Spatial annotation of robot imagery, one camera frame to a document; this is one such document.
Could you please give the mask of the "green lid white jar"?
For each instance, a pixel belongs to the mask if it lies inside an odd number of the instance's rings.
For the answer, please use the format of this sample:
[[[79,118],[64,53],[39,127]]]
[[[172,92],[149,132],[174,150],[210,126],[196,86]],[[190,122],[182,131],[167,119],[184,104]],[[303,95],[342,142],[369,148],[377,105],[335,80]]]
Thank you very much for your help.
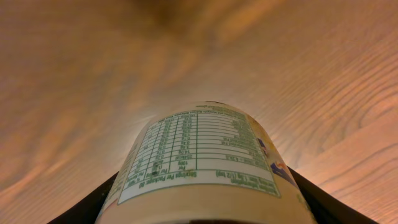
[[[150,120],[134,141],[97,223],[314,223],[264,128],[214,101]]]

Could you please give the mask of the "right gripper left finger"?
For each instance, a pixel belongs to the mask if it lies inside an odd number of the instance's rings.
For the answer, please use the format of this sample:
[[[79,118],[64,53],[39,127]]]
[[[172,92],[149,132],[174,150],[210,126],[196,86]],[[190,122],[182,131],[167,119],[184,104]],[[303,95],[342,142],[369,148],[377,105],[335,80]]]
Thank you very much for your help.
[[[77,204],[50,221],[49,224],[94,224],[117,175],[118,173],[115,173]]]

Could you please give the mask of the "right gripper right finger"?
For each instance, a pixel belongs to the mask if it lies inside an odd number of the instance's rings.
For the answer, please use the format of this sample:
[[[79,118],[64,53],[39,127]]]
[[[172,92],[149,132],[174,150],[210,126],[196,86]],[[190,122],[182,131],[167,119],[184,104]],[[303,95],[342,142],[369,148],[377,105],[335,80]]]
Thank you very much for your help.
[[[289,170],[317,223],[377,224],[376,221],[332,197],[293,169]]]

